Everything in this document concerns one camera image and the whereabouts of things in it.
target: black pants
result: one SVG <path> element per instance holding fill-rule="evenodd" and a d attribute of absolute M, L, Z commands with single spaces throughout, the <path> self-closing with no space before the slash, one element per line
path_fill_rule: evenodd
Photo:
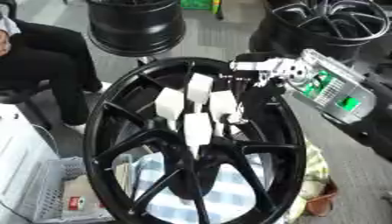
<path fill-rule="evenodd" d="M 11 37 L 11 50 L 0 57 L 0 86 L 27 87 L 49 80 L 64 123 L 88 119 L 82 90 L 101 89 L 94 63 L 80 33 L 15 21 L 22 31 Z"/>

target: checkered cloth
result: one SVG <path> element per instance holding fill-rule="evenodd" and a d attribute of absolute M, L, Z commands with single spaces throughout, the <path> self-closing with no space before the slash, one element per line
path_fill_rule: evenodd
<path fill-rule="evenodd" d="M 261 159 L 257 155 L 250 155 L 248 160 L 262 184 L 265 185 Z M 132 166 L 131 184 L 136 189 L 136 199 L 165 174 L 164 157 L 161 153 L 144 156 Z M 256 198 L 245 178 L 233 166 L 223 164 L 211 192 L 204 197 L 204 202 L 210 222 L 222 223 L 248 212 L 255 206 Z M 167 187 L 150 202 L 147 212 L 171 223 L 199 223 L 193 201 L 180 199 Z"/>

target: red label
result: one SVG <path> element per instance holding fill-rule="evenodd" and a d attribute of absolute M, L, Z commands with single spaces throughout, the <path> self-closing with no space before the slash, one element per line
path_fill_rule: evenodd
<path fill-rule="evenodd" d="M 68 210 L 78 211 L 81 197 L 71 197 L 68 201 Z"/>

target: sneaker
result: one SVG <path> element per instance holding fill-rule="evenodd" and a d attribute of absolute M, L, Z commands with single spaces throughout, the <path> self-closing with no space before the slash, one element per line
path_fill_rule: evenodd
<path fill-rule="evenodd" d="M 84 124 L 80 124 L 80 125 L 70 125 L 70 124 L 64 123 L 64 125 L 66 127 L 68 127 L 69 129 L 78 132 L 81 135 L 84 135 L 84 132 L 86 130 L 86 124 L 85 123 Z"/>
<path fill-rule="evenodd" d="M 84 91 L 84 92 L 86 94 L 99 94 L 99 95 L 101 95 L 101 94 L 105 93 L 105 91 L 108 90 L 108 88 L 110 88 L 112 85 L 112 83 L 106 82 L 106 81 L 102 81 L 101 84 L 102 84 L 102 87 L 98 91 L 95 91 L 95 92 Z"/>

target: gray plastic crate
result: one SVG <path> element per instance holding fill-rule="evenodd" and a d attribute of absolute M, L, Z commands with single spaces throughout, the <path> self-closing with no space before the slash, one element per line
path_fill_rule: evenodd
<path fill-rule="evenodd" d="M 115 163 L 132 163 L 131 155 L 121 155 Z M 18 211 L 37 224 L 88 224 L 112 221 L 110 213 L 102 208 L 98 212 L 78 217 L 62 218 L 64 182 L 86 173 L 81 157 L 50 160 L 39 169 L 28 188 Z"/>

